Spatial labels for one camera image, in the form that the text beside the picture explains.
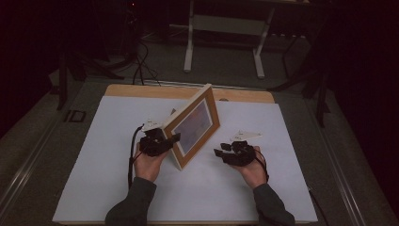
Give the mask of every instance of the metal leg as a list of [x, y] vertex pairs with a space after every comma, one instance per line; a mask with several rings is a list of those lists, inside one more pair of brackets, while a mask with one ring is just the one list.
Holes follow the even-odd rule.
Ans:
[[260, 79], [264, 79], [263, 64], [262, 64], [262, 60], [261, 60], [261, 52], [263, 49], [264, 41], [266, 40], [266, 37], [267, 37], [267, 32], [269, 31], [270, 23], [272, 22], [274, 12], [275, 12], [275, 9], [271, 8], [270, 12], [269, 12], [269, 16], [267, 18], [267, 21], [264, 23], [261, 40], [259, 42], [258, 48], [253, 50], [253, 58], [255, 60], [256, 74], [258, 75], [258, 78], [260, 78]]
[[191, 61], [193, 60], [193, 20], [194, 20], [194, 0], [190, 1], [190, 17], [188, 19], [188, 43], [185, 51], [184, 72], [191, 72]]

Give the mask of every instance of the wooden board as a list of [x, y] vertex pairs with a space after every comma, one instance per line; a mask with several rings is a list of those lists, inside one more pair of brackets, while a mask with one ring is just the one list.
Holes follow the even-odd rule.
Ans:
[[[105, 92], [105, 96], [125, 96], [125, 97], [152, 97], [169, 99], [189, 99], [200, 88], [188, 87], [150, 87], [135, 85], [110, 85]], [[213, 89], [215, 100], [227, 99], [234, 102], [251, 103], [275, 103], [270, 92], [252, 91], [241, 89]]]

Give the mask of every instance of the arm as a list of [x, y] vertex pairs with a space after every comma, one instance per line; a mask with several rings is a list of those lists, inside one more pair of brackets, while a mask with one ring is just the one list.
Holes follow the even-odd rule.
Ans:
[[255, 187], [253, 195], [261, 225], [295, 225], [294, 216], [285, 210], [284, 203], [270, 185]]
[[156, 189], [153, 182], [167, 154], [150, 157], [142, 153], [137, 144], [134, 163], [136, 177], [127, 197], [107, 213], [105, 225], [147, 225], [147, 212]]
[[135, 177], [126, 199], [107, 213], [105, 225], [147, 225], [147, 211], [155, 189], [153, 182]]
[[[258, 153], [259, 147], [256, 146], [254, 149], [257, 151], [257, 158], [265, 165], [262, 155]], [[266, 174], [259, 162], [253, 160], [244, 167], [232, 167], [241, 173], [247, 185], [253, 189], [261, 225], [295, 225], [294, 216], [285, 210], [282, 200], [267, 184]]]

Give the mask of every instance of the table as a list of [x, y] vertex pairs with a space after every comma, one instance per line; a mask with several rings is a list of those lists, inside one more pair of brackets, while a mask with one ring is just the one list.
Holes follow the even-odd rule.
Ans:
[[[183, 105], [184, 99], [197, 90], [111, 85], [100, 102], [53, 221], [104, 222], [107, 211], [127, 194], [127, 160], [134, 126], [147, 117], [162, 121], [168, 116], [165, 112]], [[149, 209], [149, 223], [255, 223], [258, 216], [252, 191], [238, 172], [222, 164], [213, 153], [213, 148], [226, 142], [237, 129], [248, 128], [263, 134], [262, 139], [250, 143], [263, 148], [269, 184], [287, 210], [298, 221], [316, 221], [294, 148], [272, 95], [265, 91], [215, 89], [215, 98], [229, 100], [216, 102], [220, 128], [183, 171], [177, 169], [171, 155], [164, 160], [155, 181], [158, 187]]]
[[259, 36], [259, 44], [256, 48], [253, 49], [253, 57], [255, 62], [255, 68], [258, 78], [264, 79], [264, 71], [263, 64], [261, 60], [261, 52], [263, 49], [264, 41], [267, 37], [270, 25], [272, 23], [273, 16], [275, 14], [276, 7], [281, 5], [299, 5], [299, 6], [317, 6], [317, 7], [325, 7], [329, 5], [327, 4], [312, 4], [309, 0], [296, 1], [296, 0], [250, 0], [250, 1], [241, 1], [240, 4], [255, 4], [258, 6], [268, 5], [270, 9], [265, 13], [267, 15], [263, 21], [259, 20], [246, 20], [246, 19], [238, 19], [238, 18], [227, 18], [220, 16], [212, 16], [212, 15], [199, 15], [194, 11], [195, 0], [190, 0], [190, 9], [189, 9], [189, 20], [188, 20], [188, 41], [187, 41], [187, 49], [185, 52], [185, 60], [184, 60], [184, 71], [186, 73], [191, 72], [191, 64], [193, 57], [193, 32], [195, 29], [197, 30], [207, 30], [207, 31], [216, 31], [216, 32], [225, 32], [225, 33], [234, 33], [234, 34], [245, 34], [245, 35], [254, 35]]

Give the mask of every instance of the white table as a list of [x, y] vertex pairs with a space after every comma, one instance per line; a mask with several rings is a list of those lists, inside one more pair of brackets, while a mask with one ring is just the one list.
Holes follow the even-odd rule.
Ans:
[[[104, 96], [81, 153], [60, 198], [53, 221], [104, 222], [106, 213], [127, 194], [130, 144], [147, 118], [162, 121], [185, 100]], [[216, 102], [221, 126], [192, 161], [179, 171], [167, 157], [155, 181], [149, 223], [254, 223], [252, 191], [241, 175], [222, 163], [213, 148], [238, 130], [259, 132], [249, 141], [267, 161], [269, 184], [297, 222], [317, 221], [283, 117], [276, 104]], [[138, 134], [139, 140], [144, 134]]]

